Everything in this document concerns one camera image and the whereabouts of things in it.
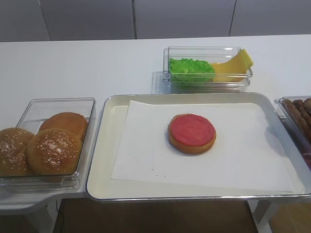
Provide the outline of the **green lettuce leaf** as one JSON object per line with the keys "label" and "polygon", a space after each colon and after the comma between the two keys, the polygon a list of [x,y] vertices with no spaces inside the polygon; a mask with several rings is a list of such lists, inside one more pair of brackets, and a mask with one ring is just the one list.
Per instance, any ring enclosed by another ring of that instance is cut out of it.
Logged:
{"label": "green lettuce leaf", "polygon": [[210,63],[188,58],[169,59],[169,74],[172,82],[210,82],[215,76]]}

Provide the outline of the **clear lettuce cheese container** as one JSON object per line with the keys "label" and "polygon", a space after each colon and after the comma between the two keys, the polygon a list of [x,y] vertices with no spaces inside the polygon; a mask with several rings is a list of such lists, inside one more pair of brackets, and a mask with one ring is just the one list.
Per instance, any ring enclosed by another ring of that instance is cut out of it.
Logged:
{"label": "clear lettuce cheese container", "polygon": [[250,68],[241,77],[239,82],[172,82],[169,74],[169,59],[194,59],[208,63],[225,63],[242,50],[240,47],[196,47],[196,46],[170,46],[163,52],[163,82],[171,93],[207,93],[207,92],[243,92],[251,83],[253,71]]}

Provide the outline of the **bottom bun half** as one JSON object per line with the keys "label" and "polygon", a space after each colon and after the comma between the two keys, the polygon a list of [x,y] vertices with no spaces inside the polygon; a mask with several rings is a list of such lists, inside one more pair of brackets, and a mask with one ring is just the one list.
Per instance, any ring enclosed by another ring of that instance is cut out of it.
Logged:
{"label": "bottom bun half", "polygon": [[191,146],[187,146],[187,145],[184,145],[184,144],[181,144],[179,142],[177,142],[172,134],[169,132],[169,125],[168,125],[168,140],[169,140],[169,143],[174,147],[176,148],[177,150],[179,150],[180,152],[183,152],[183,153],[186,153],[186,154],[200,154],[200,153],[203,153],[203,152],[206,152],[208,151],[215,143],[216,141],[216,137],[217,137],[217,134],[214,136],[214,138],[207,144],[203,145],[203,146],[196,146],[196,147],[191,147]]}

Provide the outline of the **white metal baking tray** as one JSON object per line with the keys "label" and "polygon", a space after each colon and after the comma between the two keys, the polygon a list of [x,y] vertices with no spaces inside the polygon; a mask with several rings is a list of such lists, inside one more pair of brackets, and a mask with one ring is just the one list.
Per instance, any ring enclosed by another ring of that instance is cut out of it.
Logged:
{"label": "white metal baking tray", "polygon": [[[130,102],[151,105],[254,103],[280,141],[287,158],[305,191],[276,192],[238,188],[217,188],[190,184],[114,180],[111,175],[125,128]],[[156,199],[262,199],[309,196],[311,172],[284,128],[267,97],[259,93],[158,94],[118,95],[104,104],[97,143],[86,183],[88,194],[97,200],[156,200]]]}

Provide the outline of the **plain bun in container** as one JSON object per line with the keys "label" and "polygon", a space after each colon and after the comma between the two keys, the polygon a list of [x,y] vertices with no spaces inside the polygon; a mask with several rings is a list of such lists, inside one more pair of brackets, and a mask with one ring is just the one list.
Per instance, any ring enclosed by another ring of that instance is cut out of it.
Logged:
{"label": "plain bun in container", "polygon": [[39,131],[46,129],[59,128],[75,134],[81,141],[84,140],[88,122],[78,113],[62,112],[45,120]]}

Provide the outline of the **yellow cheese slices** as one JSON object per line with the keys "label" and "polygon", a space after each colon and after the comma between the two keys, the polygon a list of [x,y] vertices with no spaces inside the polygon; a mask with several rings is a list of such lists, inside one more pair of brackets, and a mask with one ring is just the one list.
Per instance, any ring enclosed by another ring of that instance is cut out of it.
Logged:
{"label": "yellow cheese slices", "polygon": [[216,75],[214,82],[239,82],[241,77],[237,75],[246,74],[253,65],[253,61],[245,49],[225,63],[212,63]]}

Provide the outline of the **white parchment paper sheet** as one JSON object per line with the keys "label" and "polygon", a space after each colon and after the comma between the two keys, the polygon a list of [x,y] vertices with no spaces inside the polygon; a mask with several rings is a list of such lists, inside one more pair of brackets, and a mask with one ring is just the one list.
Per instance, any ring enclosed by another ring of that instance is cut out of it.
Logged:
{"label": "white parchment paper sheet", "polygon": [[[212,148],[186,155],[168,142],[178,114],[207,118]],[[111,175],[114,180],[256,191],[305,191],[261,107],[254,103],[151,105],[130,102]]]}

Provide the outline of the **right sesame top bun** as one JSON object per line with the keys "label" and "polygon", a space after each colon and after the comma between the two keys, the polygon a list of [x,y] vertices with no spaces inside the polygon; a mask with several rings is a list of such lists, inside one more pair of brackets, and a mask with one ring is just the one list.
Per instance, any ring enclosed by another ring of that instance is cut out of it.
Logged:
{"label": "right sesame top bun", "polygon": [[38,132],[28,143],[26,158],[36,175],[71,175],[75,172],[82,141],[63,129]]}

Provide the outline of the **sesame bun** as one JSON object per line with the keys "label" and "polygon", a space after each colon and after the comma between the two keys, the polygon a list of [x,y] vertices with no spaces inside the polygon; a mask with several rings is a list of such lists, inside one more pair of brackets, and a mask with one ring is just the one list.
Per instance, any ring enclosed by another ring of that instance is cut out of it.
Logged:
{"label": "sesame bun", "polygon": [[21,128],[0,131],[0,176],[33,175],[26,158],[26,148],[34,134]]}
{"label": "sesame bun", "polygon": [[71,175],[75,172],[82,141],[63,129],[38,132],[28,143],[26,158],[36,175]]}

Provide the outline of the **clear plastic bun container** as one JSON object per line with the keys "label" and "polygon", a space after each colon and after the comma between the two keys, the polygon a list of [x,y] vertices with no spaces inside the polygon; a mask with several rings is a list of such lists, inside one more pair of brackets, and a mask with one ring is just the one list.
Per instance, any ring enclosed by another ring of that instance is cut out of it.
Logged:
{"label": "clear plastic bun container", "polygon": [[96,119],[96,101],[94,98],[32,100],[13,128],[27,130],[35,136],[45,120],[62,112],[78,113],[88,122],[75,172],[71,175],[36,175],[33,172],[33,175],[30,176],[0,177],[1,188],[9,192],[36,192],[75,190],[80,187],[87,157],[92,147],[91,140]]}

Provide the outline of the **brown patty far left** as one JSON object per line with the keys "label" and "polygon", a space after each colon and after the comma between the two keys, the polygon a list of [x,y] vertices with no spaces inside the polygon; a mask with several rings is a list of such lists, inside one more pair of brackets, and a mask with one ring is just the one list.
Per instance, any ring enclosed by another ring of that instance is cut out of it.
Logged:
{"label": "brown patty far left", "polygon": [[303,133],[304,137],[307,141],[311,142],[311,128],[306,124],[304,118],[302,117],[301,113],[295,107],[294,103],[289,99],[285,99],[282,101],[283,107],[289,114],[289,116],[293,119],[296,123],[300,131]]}

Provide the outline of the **brown patty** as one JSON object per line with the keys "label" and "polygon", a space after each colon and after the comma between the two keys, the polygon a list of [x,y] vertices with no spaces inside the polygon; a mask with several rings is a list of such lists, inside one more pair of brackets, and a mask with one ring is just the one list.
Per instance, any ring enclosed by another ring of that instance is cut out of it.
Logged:
{"label": "brown patty", "polygon": [[303,100],[294,100],[294,105],[298,109],[298,111],[301,113],[302,117],[304,118],[306,124],[311,127],[311,117],[308,114]]}
{"label": "brown patty", "polygon": [[311,128],[306,124],[304,118],[302,117],[301,113],[295,107],[294,103],[289,99],[285,99],[282,101],[283,107],[289,114],[289,116],[293,119],[296,123],[300,131],[303,133],[304,137],[307,141],[311,142]]}
{"label": "brown patty", "polygon": [[306,111],[310,114],[311,113],[311,98],[305,99],[304,107],[305,107]]}

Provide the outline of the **clear patty tomato container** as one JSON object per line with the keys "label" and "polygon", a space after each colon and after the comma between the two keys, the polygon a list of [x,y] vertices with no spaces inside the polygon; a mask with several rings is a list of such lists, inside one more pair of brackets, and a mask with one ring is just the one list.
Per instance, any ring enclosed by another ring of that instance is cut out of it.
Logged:
{"label": "clear patty tomato container", "polygon": [[275,100],[277,114],[298,148],[308,167],[311,167],[311,98],[310,96],[282,97]]}

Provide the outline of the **left sesame top bun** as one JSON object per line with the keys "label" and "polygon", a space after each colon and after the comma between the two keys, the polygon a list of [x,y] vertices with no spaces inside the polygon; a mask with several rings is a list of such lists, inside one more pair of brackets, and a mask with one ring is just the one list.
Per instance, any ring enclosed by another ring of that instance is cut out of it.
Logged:
{"label": "left sesame top bun", "polygon": [[34,134],[21,128],[0,131],[0,176],[33,175],[26,158],[26,148]]}

